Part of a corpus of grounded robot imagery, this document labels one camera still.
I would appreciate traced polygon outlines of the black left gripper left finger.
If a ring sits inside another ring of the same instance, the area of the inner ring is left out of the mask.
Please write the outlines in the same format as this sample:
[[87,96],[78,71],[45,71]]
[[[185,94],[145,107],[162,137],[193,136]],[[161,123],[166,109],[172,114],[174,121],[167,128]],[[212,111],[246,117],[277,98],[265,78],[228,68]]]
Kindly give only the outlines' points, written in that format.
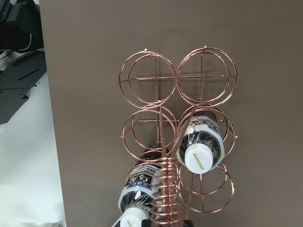
[[154,223],[150,219],[144,219],[141,227],[154,227]]

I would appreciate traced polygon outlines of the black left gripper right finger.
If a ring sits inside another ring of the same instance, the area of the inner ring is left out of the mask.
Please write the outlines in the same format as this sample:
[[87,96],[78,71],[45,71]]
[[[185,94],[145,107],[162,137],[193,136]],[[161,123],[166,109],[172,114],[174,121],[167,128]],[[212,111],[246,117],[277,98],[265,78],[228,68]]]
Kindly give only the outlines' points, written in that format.
[[194,227],[194,223],[191,220],[183,220],[183,227]]

